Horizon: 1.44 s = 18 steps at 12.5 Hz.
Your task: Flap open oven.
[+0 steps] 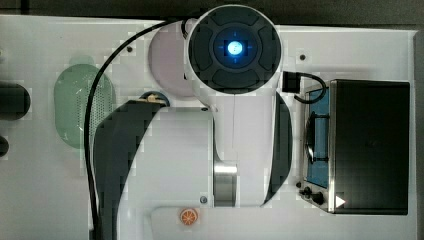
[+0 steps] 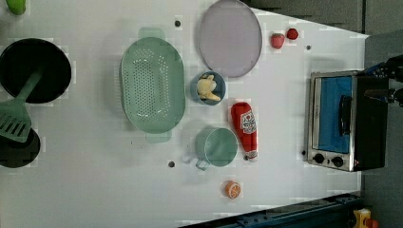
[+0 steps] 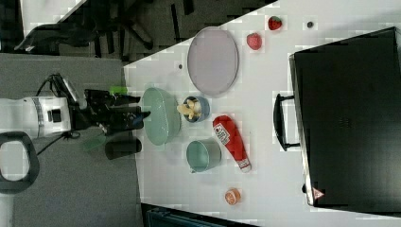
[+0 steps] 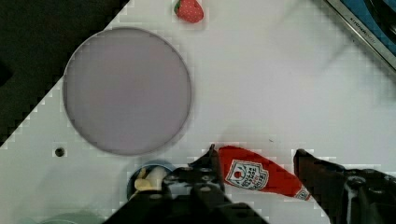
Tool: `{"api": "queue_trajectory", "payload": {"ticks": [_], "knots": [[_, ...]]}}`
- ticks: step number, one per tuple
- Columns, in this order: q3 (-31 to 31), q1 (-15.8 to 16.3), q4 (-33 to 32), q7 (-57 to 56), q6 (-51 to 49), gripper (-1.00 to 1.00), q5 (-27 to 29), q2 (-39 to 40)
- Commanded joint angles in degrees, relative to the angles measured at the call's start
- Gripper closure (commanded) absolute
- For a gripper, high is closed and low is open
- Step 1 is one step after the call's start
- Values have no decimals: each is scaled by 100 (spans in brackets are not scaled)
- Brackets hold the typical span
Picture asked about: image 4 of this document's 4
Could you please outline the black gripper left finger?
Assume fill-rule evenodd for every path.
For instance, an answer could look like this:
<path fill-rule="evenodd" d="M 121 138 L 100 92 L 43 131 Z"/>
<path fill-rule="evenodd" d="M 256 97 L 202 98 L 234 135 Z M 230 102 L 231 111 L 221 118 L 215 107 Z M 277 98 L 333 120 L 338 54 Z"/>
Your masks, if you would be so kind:
<path fill-rule="evenodd" d="M 219 153 L 214 144 L 199 159 L 185 167 L 176 168 L 163 179 L 163 190 L 169 192 L 173 199 L 190 196 L 196 186 L 215 187 L 224 191 Z"/>

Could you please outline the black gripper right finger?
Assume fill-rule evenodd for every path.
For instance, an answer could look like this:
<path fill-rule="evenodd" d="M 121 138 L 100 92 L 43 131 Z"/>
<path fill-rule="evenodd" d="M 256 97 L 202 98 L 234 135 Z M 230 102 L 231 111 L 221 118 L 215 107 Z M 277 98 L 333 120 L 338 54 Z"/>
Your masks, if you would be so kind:
<path fill-rule="evenodd" d="M 294 173 L 331 224 L 396 224 L 393 175 L 374 169 L 347 169 L 299 149 Z"/>

